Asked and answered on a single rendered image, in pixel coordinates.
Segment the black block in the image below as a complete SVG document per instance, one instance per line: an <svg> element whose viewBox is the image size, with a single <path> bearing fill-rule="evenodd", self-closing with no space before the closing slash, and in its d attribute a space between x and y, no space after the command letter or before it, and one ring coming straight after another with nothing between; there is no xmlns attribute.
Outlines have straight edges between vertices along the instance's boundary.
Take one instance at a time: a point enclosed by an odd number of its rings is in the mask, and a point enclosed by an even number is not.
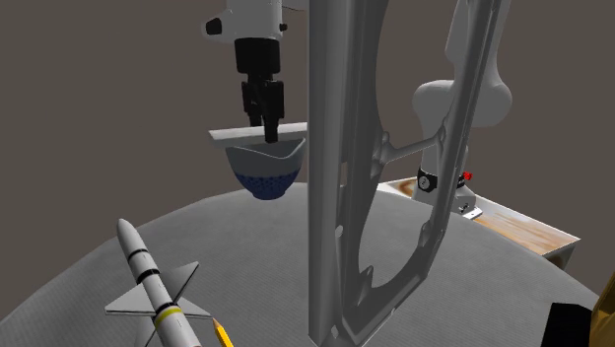
<svg viewBox="0 0 615 347"><path fill-rule="evenodd" d="M588 347L591 310L578 304L551 305L540 347Z"/></svg>

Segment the grey toy missile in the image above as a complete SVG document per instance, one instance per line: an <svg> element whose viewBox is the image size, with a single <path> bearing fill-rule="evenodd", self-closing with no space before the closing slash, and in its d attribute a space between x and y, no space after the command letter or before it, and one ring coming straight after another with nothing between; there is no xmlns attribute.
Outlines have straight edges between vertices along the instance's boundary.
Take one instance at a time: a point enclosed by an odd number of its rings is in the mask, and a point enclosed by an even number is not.
<svg viewBox="0 0 615 347"><path fill-rule="evenodd" d="M104 311L138 318L134 347L148 347L155 336L163 347L202 347L189 321L212 316L183 296L199 263L162 271L132 224L118 220L116 233L136 285Z"/></svg>

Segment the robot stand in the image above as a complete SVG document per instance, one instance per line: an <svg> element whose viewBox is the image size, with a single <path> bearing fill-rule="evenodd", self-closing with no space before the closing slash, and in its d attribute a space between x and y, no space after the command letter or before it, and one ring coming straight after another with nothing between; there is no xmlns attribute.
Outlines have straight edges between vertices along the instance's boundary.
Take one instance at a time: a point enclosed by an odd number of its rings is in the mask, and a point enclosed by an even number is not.
<svg viewBox="0 0 615 347"><path fill-rule="evenodd" d="M514 246L541 256L564 270L580 239L567 232L489 200L469 187L458 188L450 215L449 232L461 230L471 239Z"/></svg>

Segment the golden object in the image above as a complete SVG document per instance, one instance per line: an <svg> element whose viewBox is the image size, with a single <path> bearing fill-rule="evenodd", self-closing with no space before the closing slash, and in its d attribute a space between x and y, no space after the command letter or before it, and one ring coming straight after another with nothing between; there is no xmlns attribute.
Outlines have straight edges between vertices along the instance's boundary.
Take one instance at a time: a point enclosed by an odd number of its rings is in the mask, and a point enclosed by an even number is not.
<svg viewBox="0 0 615 347"><path fill-rule="evenodd" d="M589 347L615 347L615 271L592 310Z"/></svg>

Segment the yellow pencil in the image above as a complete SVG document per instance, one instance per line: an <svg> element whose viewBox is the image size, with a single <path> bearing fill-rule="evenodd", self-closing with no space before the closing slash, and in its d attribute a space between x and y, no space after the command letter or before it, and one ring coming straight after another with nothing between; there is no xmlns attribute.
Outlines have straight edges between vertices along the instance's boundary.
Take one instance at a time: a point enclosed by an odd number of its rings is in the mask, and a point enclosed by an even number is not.
<svg viewBox="0 0 615 347"><path fill-rule="evenodd" d="M212 319L215 334L221 344L221 347L234 347L228 333L224 326L215 318Z"/></svg>

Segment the grey round table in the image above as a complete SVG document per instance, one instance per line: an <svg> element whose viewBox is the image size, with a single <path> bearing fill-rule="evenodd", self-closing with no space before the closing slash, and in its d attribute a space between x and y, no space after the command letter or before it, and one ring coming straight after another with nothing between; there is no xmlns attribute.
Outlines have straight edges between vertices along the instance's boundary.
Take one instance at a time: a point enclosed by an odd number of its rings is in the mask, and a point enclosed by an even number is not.
<svg viewBox="0 0 615 347"><path fill-rule="evenodd" d="M203 199L139 232L163 269L197 262L185 294L210 318L192 327L220 347L313 347L308 338L307 188L276 200L246 191ZM105 313L134 286L109 240L0 320L0 347L133 347L138 320ZM592 308L596 296L542 256L452 216L427 279L367 347L540 347L553 303Z"/></svg>

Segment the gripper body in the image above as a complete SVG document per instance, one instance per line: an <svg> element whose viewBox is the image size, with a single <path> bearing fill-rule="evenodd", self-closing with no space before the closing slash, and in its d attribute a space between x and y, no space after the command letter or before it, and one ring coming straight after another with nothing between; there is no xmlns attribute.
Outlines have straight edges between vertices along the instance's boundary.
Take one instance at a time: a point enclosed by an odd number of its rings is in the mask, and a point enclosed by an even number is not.
<svg viewBox="0 0 615 347"><path fill-rule="evenodd" d="M237 70L249 79L272 81L281 70L280 42L274 38L243 37L234 41Z"/></svg>

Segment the tall grey frame sculpture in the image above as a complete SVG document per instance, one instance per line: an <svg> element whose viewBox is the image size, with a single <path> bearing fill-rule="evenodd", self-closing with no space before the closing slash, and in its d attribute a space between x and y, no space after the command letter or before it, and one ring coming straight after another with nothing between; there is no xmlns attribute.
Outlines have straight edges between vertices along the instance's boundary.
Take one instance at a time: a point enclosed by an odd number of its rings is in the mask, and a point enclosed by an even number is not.
<svg viewBox="0 0 615 347"><path fill-rule="evenodd" d="M376 102L378 43L388 0L308 2L308 335L316 347L364 347L427 278L445 235L504 0L463 0L467 42L441 127L396 148ZM435 147L438 193L403 268L375 286L361 269L364 226L383 168Z"/></svg>

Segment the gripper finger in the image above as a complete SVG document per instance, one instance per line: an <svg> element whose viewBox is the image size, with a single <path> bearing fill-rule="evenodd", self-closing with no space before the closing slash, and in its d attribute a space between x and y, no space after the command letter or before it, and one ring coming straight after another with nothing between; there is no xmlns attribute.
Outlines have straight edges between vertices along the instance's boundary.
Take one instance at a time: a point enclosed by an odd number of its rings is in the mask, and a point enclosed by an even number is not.
<svg viewBox="0 0 615 347"><path fill-rule="evenodd" d="M266 81L262 87L264 134L267 143L278 141L278 126L284 117L284 83Z"/></svg>
<svg viewBox="0 0 615 347"><path fill-rule="evenodd" d="M251 126L262 125L262 107L260 105L257 89L249 82L241 83L243 110L249 118Z"/></svg>

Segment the grey bowl with blue base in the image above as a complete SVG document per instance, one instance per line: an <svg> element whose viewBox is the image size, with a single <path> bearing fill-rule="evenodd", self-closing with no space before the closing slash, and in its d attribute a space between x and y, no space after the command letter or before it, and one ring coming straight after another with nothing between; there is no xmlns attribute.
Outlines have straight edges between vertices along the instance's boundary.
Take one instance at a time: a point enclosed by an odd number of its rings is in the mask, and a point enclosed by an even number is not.
<svg viewBox="0 0 615 347"><path fill-rule="evenodd" d="M255 198L280 198L299 174L306 148L305 138L229 147L226 154L241 185Z"/></svg>

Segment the white flat board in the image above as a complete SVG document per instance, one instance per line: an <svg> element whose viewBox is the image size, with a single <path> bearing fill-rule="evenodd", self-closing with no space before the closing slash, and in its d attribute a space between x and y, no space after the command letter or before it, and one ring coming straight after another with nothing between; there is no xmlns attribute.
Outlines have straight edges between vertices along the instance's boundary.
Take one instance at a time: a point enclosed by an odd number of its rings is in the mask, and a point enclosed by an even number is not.
<svg viewBox="0 0 615 347"><path fill-rule="evenodd" d="M209 130L208 133L216 148L241 147L265 142L263 126L214 129ZM279 141L306 138L308 124L306 122L282 123L278 125L277 133Z"/></svg>

